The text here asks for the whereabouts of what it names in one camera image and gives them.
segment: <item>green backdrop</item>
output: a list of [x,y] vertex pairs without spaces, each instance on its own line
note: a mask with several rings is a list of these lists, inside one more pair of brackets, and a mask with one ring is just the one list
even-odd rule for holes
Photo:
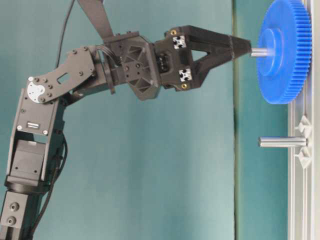
[[[235,34],[257,46],[272,0],[233,0]],[[236,239],[287,239],[288,151],[259,148],[259,136],[288,136],[288,108],[270,105],[259,90],[255,59],[234,68]]]
[[[69,1],[0,3],[0,179],[20,89],[54,68]],[[171,27],[231,34],[230,0],[106,0],[115,33],[151,41]],[[76,4],[62,52],[101,40]],[[234,239],[233,73],[201,89],[139,101],[128,86],[89,96],[65,113],[69,156],[35,239]],[[5,188],[0,187],[0,201]]]

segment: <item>white clip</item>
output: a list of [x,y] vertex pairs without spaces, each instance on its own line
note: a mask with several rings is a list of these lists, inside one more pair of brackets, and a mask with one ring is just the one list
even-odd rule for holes
[[295,154],[294,156],[299,159],[303,169],[306,169],[310,165],[311,160],[312,160],[310,151],[309,151],[308,147],[306,147],[306,146],[302,147],[300,149],[299,154]]
[[294,129],[299,130],[299,132],[307,139],[312,132],[312,125],[306,116],[302,116],[299,125]]

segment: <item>metal bracket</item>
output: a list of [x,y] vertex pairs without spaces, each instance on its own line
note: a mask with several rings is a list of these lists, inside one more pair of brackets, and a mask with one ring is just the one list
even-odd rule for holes
[[[45,104],[75,89],[95,75],[92,55],[96,55],[94,46],[76,48],[68,52],[66,62],[54,71],[29,77],[31,82],[27,86],[28,97],[35,103]],[[68,80],[59,81],[67,74],[69,75]]]

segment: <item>blue gear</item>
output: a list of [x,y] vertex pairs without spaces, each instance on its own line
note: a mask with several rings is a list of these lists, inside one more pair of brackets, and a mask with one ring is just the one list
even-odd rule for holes
[[312,53],[312,29],[301,0],[275,0],[261,27],[257,74],[264,99],[270,104],[288,104],[302,90]]

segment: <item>black strap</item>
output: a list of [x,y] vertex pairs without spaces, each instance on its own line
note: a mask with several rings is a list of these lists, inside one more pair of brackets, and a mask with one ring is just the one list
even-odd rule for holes
[[114,35],[102,0],[77,1],[102,39]]

